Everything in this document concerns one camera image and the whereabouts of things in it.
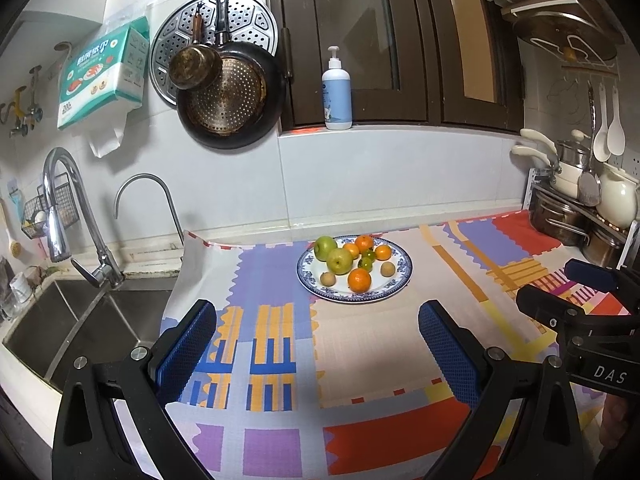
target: stainless steel sink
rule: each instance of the stainless steel sink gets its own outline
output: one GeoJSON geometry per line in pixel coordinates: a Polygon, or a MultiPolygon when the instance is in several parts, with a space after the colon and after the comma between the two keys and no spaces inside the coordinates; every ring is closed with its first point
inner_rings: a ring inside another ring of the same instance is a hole
{"type": "Polygon", "coordinates": [[[117,290],[85,281],[50,284],[5,338],[4,345],[34,373],[62,390],[78,356],[119,361],[158,339],[176,278],[127,280],[117,290]]]}

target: colorful patterned tablecloth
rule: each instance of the colorful patterned tablecloth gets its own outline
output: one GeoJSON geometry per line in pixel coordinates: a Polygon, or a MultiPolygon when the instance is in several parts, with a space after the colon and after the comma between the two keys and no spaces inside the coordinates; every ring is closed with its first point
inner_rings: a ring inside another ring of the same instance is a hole
{"type": "MultiPolygon", "coordinates": [[[[408,251],[414,274],[396,296],[363,305],[330,303],[300,285],[296,263],[308,242],[229,247],[188,237],[162,329],[204,297],[216,305],[218,330],[168,411],[217,480],[422,478],[468,413],[418,331],[427,300],[440,300],[485,347],[535,362],[557,352],[556,334],[519,313],[514,298],[526,283],[587,312],[622,310],[567,280],[564,264],[579,251],[534,231],[527,212],[381,236],[408,251]]],[[[574,394],[584,427],[604,396],[581,386],[574,394]]],[[[517,408],[479,476],[497,463],[517,408]]],[[[118,412],[143,469],[159,478],[126,410],[118,412]]]]}

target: wire basket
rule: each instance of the wire basket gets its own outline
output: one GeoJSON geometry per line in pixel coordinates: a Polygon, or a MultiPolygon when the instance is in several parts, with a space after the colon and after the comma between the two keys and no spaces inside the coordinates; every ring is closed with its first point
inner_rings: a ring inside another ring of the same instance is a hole
{"type": "MultiPolygon", "coordinates": [[[[75,224],[79,219],[76,200],[71,191],[69,176],[67,173],[56,175],[56,203],[58,204],[58,214],[62,225],[67,229],[75,224]]],[[[46,200],[44,198],[44,187],[38,186],[38,196],[32,198],[24,205],[24,223],[22,224],[22,232],[31,240],[34,238],[43,238],[47,235],[45,231],[46,222],[36,222],[36,216],[43,211],[46,212],[46,200]]]]}

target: blue lotion bottle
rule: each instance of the blue lotion bottle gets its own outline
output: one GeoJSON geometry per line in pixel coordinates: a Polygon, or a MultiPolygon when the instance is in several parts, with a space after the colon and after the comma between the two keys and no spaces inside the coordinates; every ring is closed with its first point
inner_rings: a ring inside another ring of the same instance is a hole
{"type": "Polygon", "coordinates": [[[322,74],[324,123],[329,130],[348,130],[353,124],[351,112],[351,76],[342,69],[337,46],[330,46],[332,54],[329,70],[322,74]]]}

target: white pump nozzle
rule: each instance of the white pump nozzle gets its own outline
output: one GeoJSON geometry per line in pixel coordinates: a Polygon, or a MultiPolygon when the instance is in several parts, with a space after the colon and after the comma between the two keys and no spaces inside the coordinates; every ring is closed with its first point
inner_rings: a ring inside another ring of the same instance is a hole
{"type": "Polygon", "coordinates": [[[330,46],[329,52],[331,57],[329,58],[329,68],[342,68],[342,62],[338,59],[339,46],[330,46]]]}

